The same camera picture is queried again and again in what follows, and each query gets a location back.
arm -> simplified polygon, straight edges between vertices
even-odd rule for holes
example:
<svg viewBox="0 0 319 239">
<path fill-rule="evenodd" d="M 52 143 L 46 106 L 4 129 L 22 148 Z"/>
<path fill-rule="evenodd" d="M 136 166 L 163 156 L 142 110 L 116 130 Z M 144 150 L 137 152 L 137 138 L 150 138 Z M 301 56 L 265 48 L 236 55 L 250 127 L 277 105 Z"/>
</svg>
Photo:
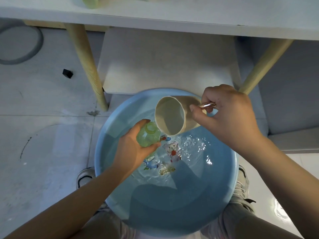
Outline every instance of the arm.
<svg viewBox="0 0 319 239">
<path fill-rule="evenodd" d="M 205 89 L 202 103 L 208 101 L 217 104 L 218 113 L 208 117 L 192 105 L 193 119 L 257 169 L 304 238 L 317 238 L 319 180 L 261 134 L 247 95 L 220 85 Z"/>
<path fill-rule="evenodd" d="M 119 140 L 112 166 L 88 184 L 55 203 L 9 234 L 12 238 L 69 238 L 93 216 L 111 192 L 124 181 L 160 143 L 142 148 L 136 141 L 143 119 Z"/>
</svg>

beige cup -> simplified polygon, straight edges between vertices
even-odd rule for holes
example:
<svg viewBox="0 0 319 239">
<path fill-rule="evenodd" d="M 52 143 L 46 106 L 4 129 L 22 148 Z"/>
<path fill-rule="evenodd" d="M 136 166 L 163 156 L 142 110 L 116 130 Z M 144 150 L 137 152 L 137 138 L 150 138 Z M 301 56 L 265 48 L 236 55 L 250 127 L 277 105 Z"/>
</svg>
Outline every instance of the beige cup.
<svg viewBox="0 0 319 239">
<path fill-rule="evenodd" d="M 191 104 L 200 105 L 194 96 L 165 96 L 158 101 L 155 108 L 157 127 L 166 135 L 177 135 L 200 125 L 192 118 Z"/>
</svg>

gray pants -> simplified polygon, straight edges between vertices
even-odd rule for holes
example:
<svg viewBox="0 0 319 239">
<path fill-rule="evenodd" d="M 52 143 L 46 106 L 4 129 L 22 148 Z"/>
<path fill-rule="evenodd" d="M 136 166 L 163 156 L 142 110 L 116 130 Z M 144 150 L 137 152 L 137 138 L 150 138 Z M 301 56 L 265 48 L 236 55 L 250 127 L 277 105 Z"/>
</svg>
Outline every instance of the gray pants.
<svg viewBox="0 0 319 239">
<path fill-rule="evenodd" d="M 110 211 L 99 212 L 72 239 L 133 239 L 135 230 Z M 209 239 L 295 239 L 300 238 L 256 217 L 249 206 L 228 204 L 223 213 L 201 229 Z"/>
</svg>

forearm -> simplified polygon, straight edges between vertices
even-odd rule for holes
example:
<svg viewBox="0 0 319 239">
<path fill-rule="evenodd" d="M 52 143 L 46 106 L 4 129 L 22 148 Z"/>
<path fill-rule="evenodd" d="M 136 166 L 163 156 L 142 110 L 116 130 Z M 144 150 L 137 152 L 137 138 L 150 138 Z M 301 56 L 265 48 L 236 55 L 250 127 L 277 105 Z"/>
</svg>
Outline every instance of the forearm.
<svg viewBox="0 0 319 239">
<path fill-rule="evenodd" d="M 319 234 L 319 180 L 263 137 L 240 154 L 252 164 L 305 238 Z"/>
<path fill-rule="evenodd" d="M 126 178 L 124 173 L 105 170 L 100 176 L 52 205 L 6 239 L 11 238 L 69 238 L 92 217 L 103 201 Z"/>
</svg>

white table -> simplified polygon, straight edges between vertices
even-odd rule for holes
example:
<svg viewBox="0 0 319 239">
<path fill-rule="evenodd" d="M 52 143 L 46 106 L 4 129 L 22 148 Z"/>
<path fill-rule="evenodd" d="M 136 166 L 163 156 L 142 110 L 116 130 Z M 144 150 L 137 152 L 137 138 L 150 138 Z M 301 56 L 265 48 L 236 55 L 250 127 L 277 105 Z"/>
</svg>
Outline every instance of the white table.
<svg viewBox="0 0 319 239">
<path fill-rule="evenodd" d="M 318 6 L 319 0 L 100 0 L 98 9 L 87 9 L 81 0 L 0 0 L 0 17 L 65 23 L 105 110 L 83 24 L 286 39 L 274 40 L 246 79 L 241 91 L 249 93 L 293 39 L 319 40 Z"/>
</svg>

